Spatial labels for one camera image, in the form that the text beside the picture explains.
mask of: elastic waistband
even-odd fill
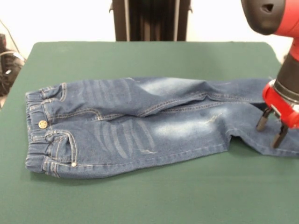
[[[42,173],[43,161],[47,155],[47,132],[50,124],[44,109],[44,89],[26,93],[26,116],[28,130],[28,154],[26,168],[33,172]]]

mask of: denim jeans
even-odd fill
[[[122,78],[28,92],[26,168],[61,178],[104,178],[225,152],[232,136],[262,155],[298,156],[297,130],[276,149],[271,142],[279,120],[256,131],[269,81]]]

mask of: front pocket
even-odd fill
[[[55,161],[62,163],[76,162],[76,143],[68,131],[54,131],[47,136],[49,147],[47,154]]]

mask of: table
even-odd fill
[[[275,77],[279,67],[265,43],[37,43],[0,112],[0,223],[298,224],[298,159],[239,139],[227,153],[107,179],[25,169],[27,91],[81,79]]]

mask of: metal button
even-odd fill
[[[44,128],[46,128],[48,126],[48,123],[45,120],[41,120],[40,122],[38,122],[38,126],[41,129],[44,129]]]

